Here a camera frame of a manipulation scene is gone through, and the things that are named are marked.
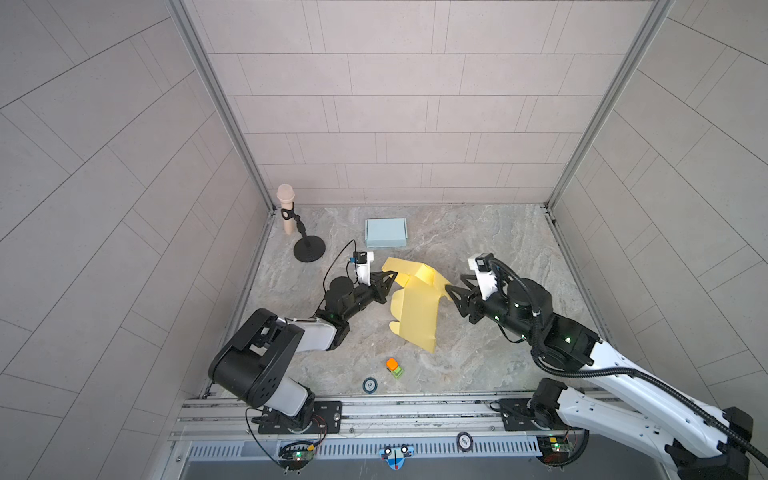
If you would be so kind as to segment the yellow paper box stack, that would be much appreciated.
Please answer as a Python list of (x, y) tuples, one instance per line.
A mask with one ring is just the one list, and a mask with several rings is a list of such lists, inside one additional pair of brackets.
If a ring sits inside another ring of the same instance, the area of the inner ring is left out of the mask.
[(423, 350), (436, 349), (437, 320), (440, 299), (447, 297), (450, 282), (431, 266), (389, 257), (383, 264), (386, 271), (397, 273), (395, 281), (401, 286), (391, 297), (390, 311), (395, 318), (389, 323), (397, 336)]

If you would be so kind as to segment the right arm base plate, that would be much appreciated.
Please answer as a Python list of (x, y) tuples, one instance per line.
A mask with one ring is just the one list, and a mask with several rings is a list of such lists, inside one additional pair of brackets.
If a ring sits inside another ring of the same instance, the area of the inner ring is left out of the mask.
[(534, 398), (502, 398), (489, 404), (501, 416), (506, 431), (534, 431), (541, 435), (581, 432), (582, 428), (566, 425), (558, 414), (560, 404), (555, 400)]

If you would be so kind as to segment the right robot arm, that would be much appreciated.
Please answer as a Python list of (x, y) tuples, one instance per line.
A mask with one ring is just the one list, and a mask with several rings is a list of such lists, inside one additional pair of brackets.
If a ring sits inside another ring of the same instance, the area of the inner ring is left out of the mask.
[(531, 348), (546, 373), (517, 416), (544, 429), (575, 428), (642, 452), (681, 479), (746, 479), (761, 457), (753, 419), (668, 385), (596, 332), (556, 313), (538, 283), (505, 271), (464, 275), (445, 291), (471, 323), (487, 318)]

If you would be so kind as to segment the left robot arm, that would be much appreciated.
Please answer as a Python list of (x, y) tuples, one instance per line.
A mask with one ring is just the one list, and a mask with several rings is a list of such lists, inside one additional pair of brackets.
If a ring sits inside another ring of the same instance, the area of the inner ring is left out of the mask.
[(268, 407), (294, 430), (312, 422), (315, 394), (286, 376), (295, 354), (331, 351), (350, 331), (350, 319), (373, 302), (384, 304), (397, 273), (370, 274), (367, 284), (332, 280), (324, 303), (309, 319), (291, 319), (260, 308), (212, 359), (213, 383), (253, 408)]

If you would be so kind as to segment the light blue paper box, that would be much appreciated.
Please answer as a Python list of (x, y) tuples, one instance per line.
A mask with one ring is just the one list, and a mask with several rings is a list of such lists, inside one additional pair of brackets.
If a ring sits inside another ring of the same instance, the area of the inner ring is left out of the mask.
[(369, 249), (401, 248), (407, 245), (407, 240), (405, 218), (365, 220), (365, 243)]

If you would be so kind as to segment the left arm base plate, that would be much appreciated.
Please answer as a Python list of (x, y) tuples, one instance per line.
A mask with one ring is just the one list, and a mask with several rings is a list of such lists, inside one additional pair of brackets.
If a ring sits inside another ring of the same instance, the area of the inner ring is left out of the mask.
[(260, 435), (337, 434), (343, 413), (341, 401), (317, 401), (303, 408), (296, 416), (288, 416), (266, 408), (258, 419)]

